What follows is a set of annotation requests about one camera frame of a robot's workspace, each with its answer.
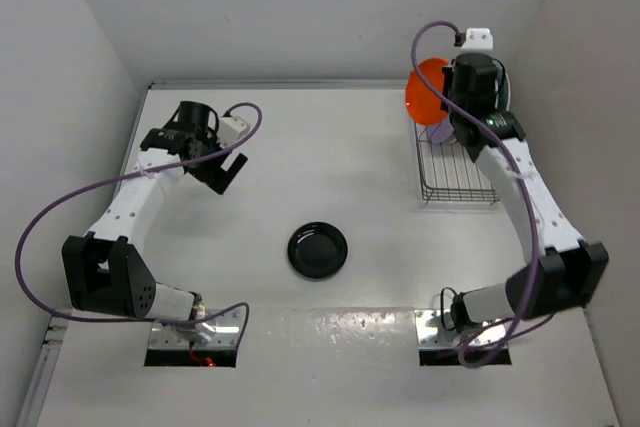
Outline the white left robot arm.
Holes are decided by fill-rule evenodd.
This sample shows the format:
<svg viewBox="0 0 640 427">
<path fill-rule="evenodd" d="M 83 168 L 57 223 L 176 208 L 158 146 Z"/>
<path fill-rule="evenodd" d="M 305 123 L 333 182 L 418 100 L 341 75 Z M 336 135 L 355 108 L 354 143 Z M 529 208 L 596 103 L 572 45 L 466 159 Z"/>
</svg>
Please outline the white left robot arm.
<svg viewBox="0 0 640 427">
<path fill-rule="evenodd" d="M 70 236 L 62 260 L 75 309 L 125 320 L 159 321 L 189 331 L 203 320 L 200 294 L 157 281 L 143 258 L 147 234 L 173 188 L 189 175 L 221 195 L 247 158 L 223 165 L 250 124 L 232 109 L 182 101 L 161 127 L 142 140 L 129 178 L 102 216 L 82 236 Z"/>
</svg>

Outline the red teal floral plate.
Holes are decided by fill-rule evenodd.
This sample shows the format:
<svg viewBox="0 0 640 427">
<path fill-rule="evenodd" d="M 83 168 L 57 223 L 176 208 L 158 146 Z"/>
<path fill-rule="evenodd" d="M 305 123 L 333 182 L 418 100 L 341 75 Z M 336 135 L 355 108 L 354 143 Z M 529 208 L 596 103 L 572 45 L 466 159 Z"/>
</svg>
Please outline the red teal floral plate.
<svg viewBox="0 0 640 427">
<path fill-rule="evenodd" d="M 509 74 L 507 73 L 507 71 L 504 71 L 504 82 L 502 83 L 502 87 L 500 89 L 497 106 L 498 106 L 498 109 L 502 111 L 510 110 L 511 82 L 510 82 Z"/>
</svg>

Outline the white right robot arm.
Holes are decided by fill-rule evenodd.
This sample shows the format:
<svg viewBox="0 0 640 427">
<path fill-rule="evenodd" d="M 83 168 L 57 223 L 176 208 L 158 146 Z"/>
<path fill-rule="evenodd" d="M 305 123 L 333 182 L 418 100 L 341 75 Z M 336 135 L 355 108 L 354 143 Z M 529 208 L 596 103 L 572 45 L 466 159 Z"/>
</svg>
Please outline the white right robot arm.
<svg viewBox="0 0 640 427">
<path fill-rule="evenodd" d="M 482 53 L 456 57 L 445 96 L 455 137 L 490 181 L 518 236 L 525 265 L 506 281 L 455 295 L 451 319 L 468 332 L 485 321 L 533 320 L 591 302 L 609 262 L 556 203 L 531 156 L 524 130 L 496 106 L 498 67 Z"/>
</svg>

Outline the black plate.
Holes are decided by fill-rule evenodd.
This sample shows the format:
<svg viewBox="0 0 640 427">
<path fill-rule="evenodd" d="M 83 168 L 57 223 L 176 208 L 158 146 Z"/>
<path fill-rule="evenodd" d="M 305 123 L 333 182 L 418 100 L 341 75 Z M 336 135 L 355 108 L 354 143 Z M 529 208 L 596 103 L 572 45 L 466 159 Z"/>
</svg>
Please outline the black plate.
<svg viewBox="0 0 640 427">
<path fill-rule="evenodd" d="M 310 281 L 333 277 L 346 263 L 348 253 L 343 233 L 334 225 L 320 221 L 306 223 L 296 229 L 286 248 L 292 270 Z"/>
</svg>

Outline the orange plate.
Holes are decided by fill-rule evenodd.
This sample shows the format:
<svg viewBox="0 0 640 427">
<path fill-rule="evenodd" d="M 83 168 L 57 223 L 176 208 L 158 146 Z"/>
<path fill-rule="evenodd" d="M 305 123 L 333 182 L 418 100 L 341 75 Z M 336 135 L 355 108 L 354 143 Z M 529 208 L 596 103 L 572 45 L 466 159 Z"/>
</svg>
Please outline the orange plate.
<svg viewBox="0 0 640 427">
<path fill-rule="evenodd" d="M 439 92 L 443 91 L 445 75 L 443 68 L 448 61 L 431 57 L 419 64 L 420 72 Z M 416 71 L 408 77 L 405 88 L 405 105 L 409 117 L 423 126 L 431 126 L 445 119 L 447 113 L 441 109 L 441 100 L 428 89 Z"/>
</svg>

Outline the purple plate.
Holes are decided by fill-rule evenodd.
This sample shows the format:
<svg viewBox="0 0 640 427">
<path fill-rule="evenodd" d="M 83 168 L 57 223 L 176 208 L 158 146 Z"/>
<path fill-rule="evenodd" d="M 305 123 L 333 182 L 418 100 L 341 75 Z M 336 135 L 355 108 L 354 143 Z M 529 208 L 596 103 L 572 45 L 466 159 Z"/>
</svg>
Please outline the purple plate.
<svg viewBox="0 0 640 427">
<path fill-rule="evenodd" d="M 433 144 L 444 143 L 453 135 L 453 127 L 448 118 L 437 124 L 427 126 L 425 131 L 427 140 Z"/>
</svg>

